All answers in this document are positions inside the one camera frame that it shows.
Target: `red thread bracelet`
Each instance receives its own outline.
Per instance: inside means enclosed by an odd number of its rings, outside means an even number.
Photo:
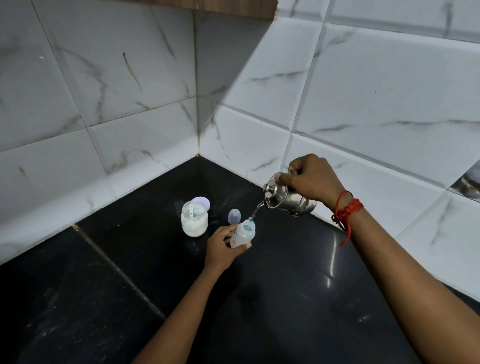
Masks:
[[[363,204],[360,202],[360,200],[354,198],[347,206],[339,210],[338,207],[340,206],[340,200],[346,194],[350,194],[353,197],[352,192],[347,190],[343,191],[336,202],[335,213],[332,216],[332,221],[338,224],[341,229],[347,233],[347,237],[340,243],[339,246],[343,246],[350,239],[350,235],[352,234],[352,229],[348,223],[350,215],[363,209]]]

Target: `wooden cabinet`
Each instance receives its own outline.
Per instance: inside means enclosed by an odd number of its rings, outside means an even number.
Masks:
[[[128,0],[273,20],[277,0]]]

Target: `person's right arm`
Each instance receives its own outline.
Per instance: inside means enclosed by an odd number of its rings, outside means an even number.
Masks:
[[[279,182],[334,211],[345,190],[326,159],[314,154],[290,163]],[[340,208],[353,199],[349,194]],[[352,242],[417,354],[427,363],[480,363],[480,317],[428,273],[366,208],[349,220]]]

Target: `stainless steel teapot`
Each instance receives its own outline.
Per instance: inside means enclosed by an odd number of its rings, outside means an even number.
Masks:
[[[291,170],[290,173],[298,174],[298,171]],[[317,202],[301,196],[291,187],[279,184],[275,179],[281,174],[282,172],[275,173],[263,186],[267,206],[286,210],[294,216],[312,212]]]

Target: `tiled wall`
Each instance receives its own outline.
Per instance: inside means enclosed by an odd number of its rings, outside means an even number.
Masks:
[[[0,4],[0,264],[198,152],[193,14]]]
[[[278,9],[270,24],[196,15],[201,155],[258,185],[298,156],[326,157],[421,264],[480,300],[480,204],[447,191],[480,159],[480,5]]]

